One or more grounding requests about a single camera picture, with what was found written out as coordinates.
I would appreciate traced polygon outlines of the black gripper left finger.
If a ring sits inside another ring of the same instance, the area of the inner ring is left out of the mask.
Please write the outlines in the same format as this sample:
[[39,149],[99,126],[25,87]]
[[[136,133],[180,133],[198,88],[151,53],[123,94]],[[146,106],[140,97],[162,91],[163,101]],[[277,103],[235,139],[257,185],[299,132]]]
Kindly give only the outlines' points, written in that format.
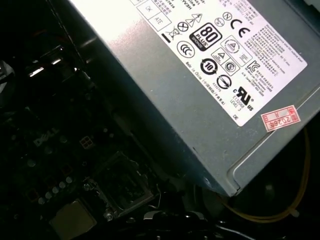
[[173,240],[173,218],[165,211],[149,211],[143,216],[145,240]]

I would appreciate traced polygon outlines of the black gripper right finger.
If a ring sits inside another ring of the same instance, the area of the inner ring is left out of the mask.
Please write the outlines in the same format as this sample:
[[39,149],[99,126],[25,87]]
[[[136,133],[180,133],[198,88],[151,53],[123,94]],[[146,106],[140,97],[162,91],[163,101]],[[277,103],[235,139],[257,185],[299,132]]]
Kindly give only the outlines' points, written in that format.
[[206,217],[197,211],[187,211],[176,220],[179,240],[212,240],[213,233]]

